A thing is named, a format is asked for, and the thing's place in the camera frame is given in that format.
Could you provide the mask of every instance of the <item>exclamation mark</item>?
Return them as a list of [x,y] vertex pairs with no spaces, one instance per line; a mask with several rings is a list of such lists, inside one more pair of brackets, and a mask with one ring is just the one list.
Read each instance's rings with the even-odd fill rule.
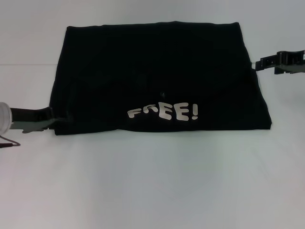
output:
[[193,114],[194,116],[192,117],[193,120],[196,120],[198,117],[198,105],[197,104],[193,104]]

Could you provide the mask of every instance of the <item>white wall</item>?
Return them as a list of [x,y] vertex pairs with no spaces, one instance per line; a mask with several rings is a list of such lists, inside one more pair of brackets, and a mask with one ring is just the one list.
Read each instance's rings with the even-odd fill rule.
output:
[[[56,66],[19,64],[56,64],[69,25],[238,21],[254,62],[305,49],[304,9],[302,0],[2,0],[0,100],[48,106]],[[258,74],[271,131],[9,131],[22,147],[0,150],[0,228],[305,228],[305,74]]]

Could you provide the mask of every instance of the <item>black t-shirt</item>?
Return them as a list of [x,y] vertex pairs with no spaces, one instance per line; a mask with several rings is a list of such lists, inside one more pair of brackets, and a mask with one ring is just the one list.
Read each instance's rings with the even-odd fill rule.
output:
[[57,135],[271,126],[238,23],[68,27],[50,106]]

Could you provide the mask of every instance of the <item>cable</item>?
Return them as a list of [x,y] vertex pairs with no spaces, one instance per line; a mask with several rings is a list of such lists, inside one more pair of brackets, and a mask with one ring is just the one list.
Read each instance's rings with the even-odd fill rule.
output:
[[14,144],[12,144],[12,143],[0,143],[0,148],[7,148],[7,147],[12,147],[12,146],[21,146],[20,143],[15,142],[15,141],[13,141],[13,140],[9,140],[9,139],[7,139],[7,138],[5,138],[5,137],[2,137],[2,136],[0,136],[0,138],[2,138],[2,139],[5,140],[5,141],[12,142],[12,143],[15,144],[15,145],[14,145]]

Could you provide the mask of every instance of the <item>black fabric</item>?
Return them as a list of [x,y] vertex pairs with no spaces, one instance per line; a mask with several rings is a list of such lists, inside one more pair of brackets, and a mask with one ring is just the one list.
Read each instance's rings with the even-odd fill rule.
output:
[[238,23],[68,27],[50,106],[57,135],[271,126]]

